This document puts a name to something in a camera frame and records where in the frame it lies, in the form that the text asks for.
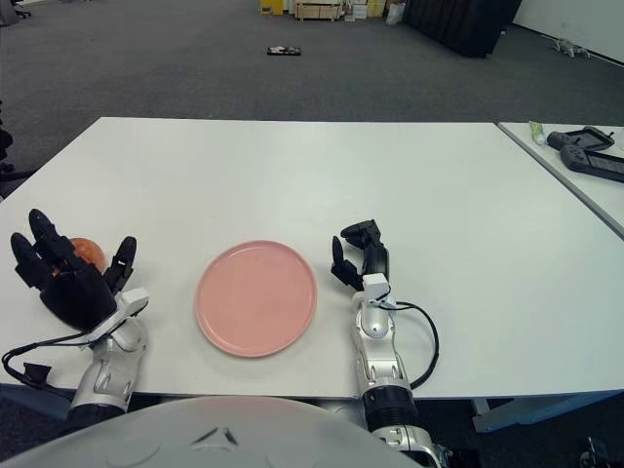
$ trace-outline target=plastic bag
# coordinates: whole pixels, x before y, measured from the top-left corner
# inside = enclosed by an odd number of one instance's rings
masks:
[[[386,24],[396,24],[403,19],[403,11],[406,8],[405,3],[393,3],[388,9],[388,17],[386,18]]]

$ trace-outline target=white table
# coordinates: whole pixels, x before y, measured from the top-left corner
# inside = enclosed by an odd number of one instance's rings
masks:
[[[499,127],[624,238],[624,183],[571,171],[562,162],[559,151],[533,141],[526,122],[501,122]],[[551,132],[565,133],[582,128],[581,125],[546,124],[544,133],[547,136]],[[622,130],[622,127],[602,125],[598,128],[607,134]],[[624,158],[624,150],[617,145],[601,152]]]
[[[27,232],[33,207],[108,254],[138,238],[127,289],[151,293],[138,391],[355,397],[353,291],[330,274],[331,239],[371,217],[393,293],[440,332],[440,362],[416,398],[624,388],[624,244],[493,124],[101,118],[0,204],[2,349],[71,332],[13,271],[9,237]],[[307,258],[319,301],[301,339],[248,360],[204,338],[192,303],[206,265],[251,239]],[[419,317],[399,316],[397,347],[420,375],[432,342]],[[92,356],[27,359],[75,388]],[[3,371],[0,382],[14,383]]]

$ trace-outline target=yellow box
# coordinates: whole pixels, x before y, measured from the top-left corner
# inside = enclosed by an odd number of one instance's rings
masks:
[[[260,12],[263,15],[281,15],[283,9],[283,0],[260,0]]]
[[[383,9],[385,7],[384,2],[372,2],[369,0],[367,5],[367,16],[369,18],[381,18],[383,17]]]

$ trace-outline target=round plate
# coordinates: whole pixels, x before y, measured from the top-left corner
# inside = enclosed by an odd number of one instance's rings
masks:
[[[277,242],[246,242],[207,268],[195,295],[195,317],[223,351],[266,356],[305,332],[316,295],[314,273],[301,255]]]

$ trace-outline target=cardboard box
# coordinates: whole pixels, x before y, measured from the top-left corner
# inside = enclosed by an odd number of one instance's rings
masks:
[[[339,7],[321,5],[319,11],[319,18],[321,20],[337,20],[339,14]]]
[[[383,17],[383,9],[385,7],[385,3],[381,2],[373,2],[369,1],[367,5],[367,15],[369,18],[381,18]]]
[[[284,12],[284,1],[260,0],[260,12],[263,15],[281,15]]]
[[[300,20],[314,20],[321,14],[321,7],[319,5],[306,5],[304,3],[297,3],[296,5],[296,17]]]

